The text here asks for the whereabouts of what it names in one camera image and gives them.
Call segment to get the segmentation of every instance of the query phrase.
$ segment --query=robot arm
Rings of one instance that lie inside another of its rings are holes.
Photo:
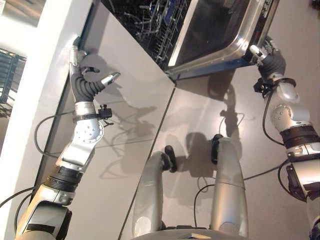
[[[310,122],[310,113],[300,104],[293,79],[284,77],[286,61],[273,40],[267,39],[268,54],[257,46],[251,52],[257,57],[261,73],[256,92],[262,93],[270,107],[270,117],[286,148],[289,192],[306,202],[311,228],[310,239],[320,239],[320,139]]]
[[[100,119],[112,116],[106,105],[96,113],[94,96],[111,84],[120,73],[114,72],[97,82],[87,82],[78,62],[77,38],[70,52],[70,83],[75,101],[76,123],[71,142],[59,156],[55,168],[36,191],[26,212],[18,223],[16,239],[56,239],[67,235],[72,212],[66,206],[75,197],[75,190],[104,135]]]

